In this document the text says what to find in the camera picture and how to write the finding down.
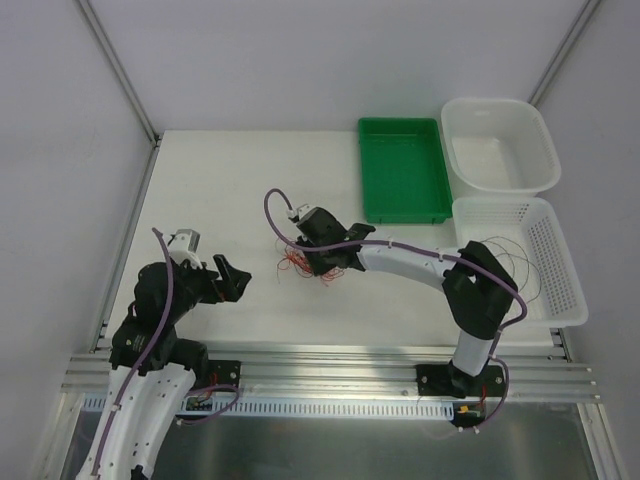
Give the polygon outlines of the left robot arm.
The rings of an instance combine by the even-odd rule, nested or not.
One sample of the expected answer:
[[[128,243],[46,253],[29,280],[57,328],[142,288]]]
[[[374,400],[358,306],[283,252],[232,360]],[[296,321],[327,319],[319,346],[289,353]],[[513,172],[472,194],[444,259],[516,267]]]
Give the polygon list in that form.
[[[200,304],[237,302],[252,279],[222,255],[214,269],[188,260],[144,266],[134,299],[112,337],[105,405],[80,479],[149,479],[160,448],[188,396],[230,392],[219,414],[239,400],[235,384],[215,382],[207,347],[178,337],[175,325]]]

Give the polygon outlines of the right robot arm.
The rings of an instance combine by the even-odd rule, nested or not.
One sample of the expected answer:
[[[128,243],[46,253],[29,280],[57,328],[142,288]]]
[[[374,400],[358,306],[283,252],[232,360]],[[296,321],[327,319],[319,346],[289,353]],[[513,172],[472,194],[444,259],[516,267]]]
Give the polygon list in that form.
[[[395,243],[371,225],[345,228],[321,207],[304,205],[288,217],[300,232],[295,245],[315,276],[334,269],[380,272],[441,291],[460,333],[452,359],[426,384],[438,395],[455,398],[483,385],[501,324],[512,304],[521,301],[516,283],[491,250],[476,241],[443,252]]]

